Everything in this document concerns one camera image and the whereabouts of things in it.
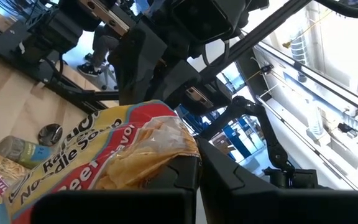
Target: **white wall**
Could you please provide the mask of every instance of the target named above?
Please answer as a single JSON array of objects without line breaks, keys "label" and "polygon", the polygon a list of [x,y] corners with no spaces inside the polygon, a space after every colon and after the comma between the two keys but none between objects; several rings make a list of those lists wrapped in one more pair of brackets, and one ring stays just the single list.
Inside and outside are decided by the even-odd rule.
[{"label": "white wall", "polygon": [[[327,8],[313,3],[310,17],[317,21]],[[344,86],[353,88],[351,81],[358,80],[358,19],[343,17],[332,12],[311,29],[314,36],[314,57],[319,58],[318,70]],[[353,89],[358,92],[358,85]]]},{"label": "white wall", "polygon": [[[297,123],[296,118],[277,101],[270,99],[267,103],[284,119],[291,119],[291,123],[295,123],[297,129],[302,127],[302,124],[299,123],[299,121]],[[352,190],[345,181],[334,175],[324,165],[323,161],[269,110],[267,110],[267,115],[280,144],[284,147],[287,153],[292,156],[295,162],[302,167],[302,169],[317,170],[318,182],[320,185],[338,190]]]}]

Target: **metal plate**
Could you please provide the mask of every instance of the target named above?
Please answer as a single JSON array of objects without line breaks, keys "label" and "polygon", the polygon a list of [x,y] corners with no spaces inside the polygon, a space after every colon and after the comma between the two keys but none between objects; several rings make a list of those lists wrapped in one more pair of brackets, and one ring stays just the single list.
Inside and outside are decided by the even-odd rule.
[{"label": "metal plate", "polygon": [[[53,70],[47,62],[29,64],[21,60],[17,56],[17,53],[15,53],[17,46],[29,35],[27,27],[22,21],[15,22],[0,35],[0,57],[34,80],[48,83],[52,78]],[[53,62],[57,62],[59,54],[53,51],[47,58]]]}]

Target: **black cable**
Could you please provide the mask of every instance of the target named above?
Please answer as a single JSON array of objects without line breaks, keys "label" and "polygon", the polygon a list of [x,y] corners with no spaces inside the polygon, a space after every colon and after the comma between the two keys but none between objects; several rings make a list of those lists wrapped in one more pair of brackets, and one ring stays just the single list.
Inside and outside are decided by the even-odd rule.
[{"label": "black cable", "polygon": [[64,68],[64,64],[63,64],[63,54],[59,54],[59,79],[61,79],[62,75],[63,75],[63,68]]},{"label": "black cable", "polygon": [[48,63],[48,65],[52,68],[53,73],[56,74],[58,77],[57,79],[60,80],[63,76],[63,73],[61,73],[60,71],[57,70],[55,64],[49,60],[48,58],[44,58],[44,61],[46,61]]},{"label": "black cable", "polygon": [[34,10],[35,10],[35,8],[37,7],[39,1],[40,1],[40,0],[36,0],[36,1],[34,2],[34,6],[33,6],[32,10],[31,10],[30,15],[28,16],[27,20],[25,21],[25,23],[27,23],[27,22],[31,19],[31,16],[32,16],[32,14],[34,13]]},{"label": "black cable", "polygon": [[358,8],[347,6],[334,0],[315,0],[330,10],[342,14],[346,17],[358,18]]},{"label": "black cable", "polygon": [[8,14],[17,17],[19,15],[19,13],[17,11],[15,11],[15,9],[5,5],[3,2],[0,1],[0,8],[3,9],[4,11],[6,11]]},{"label": "black cable", "polygon": [[[225,40],[224,41],[224,58],[222,59],[221,63],[224,63],[228,58],[229,58],[229,54],[230,54],[230,41],[229,40]],[[201,53],[201,56],[203,58],[204,64],[206,66],[209,67],[216,67],[218,66],[220,63],[218,63],[217,65],[211,65],[210,62],[208,61],[208,58],[206,56],[206,45],[204,46],[204,49]]]},{"label": "black cable", "polygon": [[251,3],[252,3],[252,0],[249,0],[248,5],[247,5],[246,8],[244,9],[245,11],[248,9],[248,7],[251,5]]},{"label": "black cable", "polygon": [[14,2],[14,1],[10,1],[10,0],[6,0],[6,2],[8,3],[8,5],[10,5],[12,8],[14,8],[15,11],[19,15],[23,15],[24,10],[23,10],[23,7],[21,5],[19,5],[18,3]]}]

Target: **person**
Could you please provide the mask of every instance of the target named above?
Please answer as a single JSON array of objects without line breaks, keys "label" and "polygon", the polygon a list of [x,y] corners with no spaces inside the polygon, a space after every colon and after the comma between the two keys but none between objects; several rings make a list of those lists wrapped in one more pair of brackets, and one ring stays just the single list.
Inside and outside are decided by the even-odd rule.
[{"label": "person", "polygon": [[93,54],[85,55],[88,62],[77,66],[77,70],[91,77],[100,75],[101,66],[106,62],[106,54],[118,46],[119,38],[120,35],[107,24],[96,28],[92,44]]}]

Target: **can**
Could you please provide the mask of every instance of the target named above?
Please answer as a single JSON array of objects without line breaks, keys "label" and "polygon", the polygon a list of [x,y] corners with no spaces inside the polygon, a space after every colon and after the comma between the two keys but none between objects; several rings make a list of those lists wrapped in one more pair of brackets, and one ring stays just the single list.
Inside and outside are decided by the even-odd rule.
[{"label": "can", "polygon": [[0,156],[6,157],[26,168],[32,169],[53,153],[53,149],[15,136],[0,141]]}]

